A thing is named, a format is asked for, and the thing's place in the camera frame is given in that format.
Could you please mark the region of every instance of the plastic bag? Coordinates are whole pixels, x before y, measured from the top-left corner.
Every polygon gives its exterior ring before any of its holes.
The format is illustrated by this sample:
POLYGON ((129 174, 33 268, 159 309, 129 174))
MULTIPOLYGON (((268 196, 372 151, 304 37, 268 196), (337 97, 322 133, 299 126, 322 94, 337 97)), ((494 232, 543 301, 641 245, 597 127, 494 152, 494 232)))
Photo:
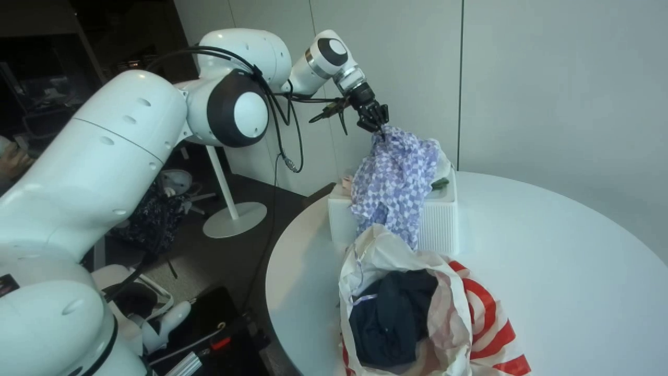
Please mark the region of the plastic bag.
POLYGON ((425 270, 436 280, 427 309, 427 340, 417 345, 415 364, 402 374, 441 376, 520 376, 530 365, 515 345, 515 334, 492 295, 469 271, 436 253, 414 253, 397 233, 381 225, 367 228, 347 248, 340 270, 340 332, 347 372, 386 376, 359 364, 348 323, 352 297, 386 271, 425 270))

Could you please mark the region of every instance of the lamp base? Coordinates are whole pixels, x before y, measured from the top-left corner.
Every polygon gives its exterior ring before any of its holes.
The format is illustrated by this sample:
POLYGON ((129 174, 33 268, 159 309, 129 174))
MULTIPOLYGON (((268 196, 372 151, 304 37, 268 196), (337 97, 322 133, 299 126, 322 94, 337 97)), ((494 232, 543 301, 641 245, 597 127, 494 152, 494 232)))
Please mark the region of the lamp base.
POLYGON ((261 202, 240 202, 233 207, 235 207, 237 219, 231 219, 229 211, 222 208, 205 221, 205 228, 203 228, 205 236, 231 238, 249 232, 251 228, 259 225, 268 218, 268 207, 261 202))

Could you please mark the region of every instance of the floor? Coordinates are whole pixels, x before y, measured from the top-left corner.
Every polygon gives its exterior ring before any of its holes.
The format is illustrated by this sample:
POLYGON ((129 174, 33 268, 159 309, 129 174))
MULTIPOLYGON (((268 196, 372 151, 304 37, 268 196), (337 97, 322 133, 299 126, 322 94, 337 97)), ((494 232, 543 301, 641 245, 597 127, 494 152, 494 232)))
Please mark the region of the floor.
MULTIPOLYGON (((189 211, 175 232, 173 247, 164 255, 172 265, 168 261, 156 263, 146 275, 164 285, 177 301, 194 301, 208 287, 225 285, 237 309, 249 310, 259 328, 270 334, 272 343, 261 351, 268 370, 276 376, 299 374, 272 332, 263 287, 265 265, 282 230, 309 202, 329 192, 329 185, 309 199, 244 177, 229 180, 229 187, 235 202, 257 200, 268 207, 263 223, 235 238, 211 239, 203 233, 205 218, 189 211)), ((199 202, 199 208, 208 212, 216 212, 220 207, 217 199, 199 202)), ((110 259, 115 257, 126 265, 136 261, 136 255, 110 255, 110 259)))

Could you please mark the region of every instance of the clothing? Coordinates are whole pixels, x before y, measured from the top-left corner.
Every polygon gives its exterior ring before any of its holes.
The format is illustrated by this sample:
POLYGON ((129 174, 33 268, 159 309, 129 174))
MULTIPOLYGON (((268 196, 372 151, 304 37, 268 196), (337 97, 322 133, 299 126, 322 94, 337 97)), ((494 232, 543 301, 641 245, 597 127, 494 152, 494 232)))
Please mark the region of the clothing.
POLYGON ((415 362, 436 284, 422 270, 390 271, 355 297, 348 322, 363 365, 390 370, 415 362))
POLYGON ((415 133, 385 126, 374 133, 372 152, 355 174, 350 211, 359 219, 359 233, 381 223, 417 248, 419 214, 433 180, 441 145, 415 133))

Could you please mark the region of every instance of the blue checkered cloth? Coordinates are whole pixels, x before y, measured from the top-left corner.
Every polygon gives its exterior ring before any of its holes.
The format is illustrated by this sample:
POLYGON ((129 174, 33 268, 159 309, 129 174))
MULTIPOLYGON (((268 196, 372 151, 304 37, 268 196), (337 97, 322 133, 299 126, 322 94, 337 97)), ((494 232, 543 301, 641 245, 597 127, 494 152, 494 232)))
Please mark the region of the blue checkered cloth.
POLYGON ((439 152, 436 139, 385 126, 355 174, 350 211, 359 219, 357 230, 380 223, 417 248, 419 214, 433 192, 439 152))

